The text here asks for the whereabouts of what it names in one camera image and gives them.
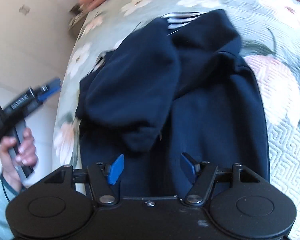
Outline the light blue sleeve forearm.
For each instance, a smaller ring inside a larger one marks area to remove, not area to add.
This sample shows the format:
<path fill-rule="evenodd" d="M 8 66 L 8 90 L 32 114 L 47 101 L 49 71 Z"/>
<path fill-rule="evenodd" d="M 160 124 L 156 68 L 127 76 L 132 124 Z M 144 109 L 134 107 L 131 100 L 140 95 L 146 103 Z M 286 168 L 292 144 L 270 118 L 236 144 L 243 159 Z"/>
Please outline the light blue sleeve forearm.
<path fill-rule="evenodd" d="M 20 190 L 15 190 L 9 184 L 9 181 L 7 181 L 4 177 L 4 173 L 2 172 L 0 174 L 0 239 L 14 238 L 6 219 L 6 208 L 16 196 L 26 190 L 26 188 L 20 181 L 18 181 L 18 183 L 21 188 Z"/>

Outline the person's left hand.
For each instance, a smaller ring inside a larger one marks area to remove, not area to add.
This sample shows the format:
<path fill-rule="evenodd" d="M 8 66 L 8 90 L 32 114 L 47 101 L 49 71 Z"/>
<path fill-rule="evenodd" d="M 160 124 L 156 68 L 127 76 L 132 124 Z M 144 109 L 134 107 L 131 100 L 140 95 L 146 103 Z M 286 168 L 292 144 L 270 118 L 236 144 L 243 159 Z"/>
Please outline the person's left hand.
<path fill-rule="evenodd" d="M 38 161 L 34 137 L 32 131 L 27 127 L 23 133 L 23 142 L 18 147 L 18 153 L 11 159 L 8 150 L 17 144 L 14 137 L 3 137 L 0 142 L 0 160 L 2 164 L 2 175 L 7 183 L 17 191 L 21 191 L 23 184 L 15 169 L 15 165 L 35 167 Z"/>

